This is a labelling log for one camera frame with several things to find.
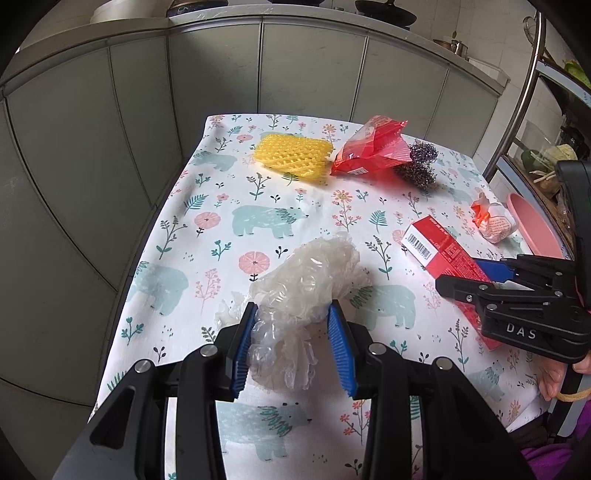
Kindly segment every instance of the pot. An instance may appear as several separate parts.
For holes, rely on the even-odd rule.
[[[466,47],[465,43],[462,43],[459,40],[452,40],[451,51],[454,52],[456,55],[459,55],[463,59],[465,59],[468,56],[468,47]]]
[[[447,41],[443,41],[443,40],[433,40],[433,43],[436,43],[437,45],[439,45],[440,47],[446,48],[447,50],[451,51],[452,50],[452,44],[447,42]]]
[[[451,43],[444,41],[444,40],[433,40],[433,43],[436,43],[440,47],[443,47],[452,53],[462,57],[465,59],[468,56],[468,47],[465,43],[462,43],[459,40],[452,40]]]
[[[405,28],[406,30],[409,30],[410,25],[417,21],[416,15],[404,8],[396,7],[394,0],[388,0],[386,3],[372,0],[356,0],[355,8],[366,17]]]

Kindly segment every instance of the finger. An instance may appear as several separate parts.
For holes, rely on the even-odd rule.
[[[548,387],[546,386],[546,382],[543,377],[540,379],[540,382],[538,383],[538,388],[540,389],[540,393],[542,394],[542,397],[544,397],[544,400],[550,401],[551,397],[548,394]]]
[[[566,364],[550,358],[539,357],[538,362],[542,372],[545,372],[554,382],[562,381],[566,373]]]
[[[560,382],[554,381],[554,379],[545,372],[542,374],[542,379],[545,387],[545,395],[543,394],[544,399],[546,401],[551,400],[558,395],[558,392],[560,391]]]
[[[580,374],[591,374],[591,352],[588,352],[578,364],[574,364],[573,370]]]

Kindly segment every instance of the rope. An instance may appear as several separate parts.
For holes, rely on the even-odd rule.
[[[591,395],[591,387],[586,388],[585,390],[581,390],[580,392],[577,392],[577,393],[571,393],[571,394],[559,393],[558,395],[556,395],[556,399],[560,400],[560,401],[572,403],[575,401],[584,400],[585,398],[587,398],[590,395]]]

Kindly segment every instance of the barcode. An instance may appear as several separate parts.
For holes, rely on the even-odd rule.
[[[365,168],[359,167],[354,170],[349,170],[347,173],[350,173],[351,175],[361,175],[362,173],[367,173],[367,172],[368,171]]]
[[[414,249],[418,252],[419,255],[421,255],[425,260],[429,259],[429,257],[431,256],[431,252],[427,247],[425,247],[421,243],[421,241],[417,237],[409,233],[407,240],[410,242],[410,244],[414,247]]]

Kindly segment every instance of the countertop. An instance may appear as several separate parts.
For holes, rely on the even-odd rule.
[[[199,28],[204,22],[224,23],[228,21],[240,22],[240,18],[263,17],[265,22],[273,22],[273,19],[286,18],[292,22],[318,22],[319,26],[328,26],[330,23],[339,30],[366,30],[378,36],[384,35],[390,40],[400,40],[410,46],[418,47],[426,54],[435,55],[457,69],[469,74],[475,79],[501,95],[503,86],[490,78],[484,72],[463,58],[453,54],[449,50],[433,43],[424,37],[409,32],[403,28],[395,27],[372,18],[355,15],[348,12],[331,10],[327,8],[304,7],[301,5],[236,5],[232,7],[211,8],[207,10],[190,12],[172,18],[130,18],[125,20],[113,20],[96,24],[84,25],[71,30],[52,35],[40,40],[33,45],[23,48],[11,60],[6,71],[0,77],[0,83],[5,83],[10,78],[59,52],[72,47],[91,43],[97,40],[119,37],[119,41],[125,41],[122,35],[137,32],[152,32],[154,34],[174,33],[177,30]]]

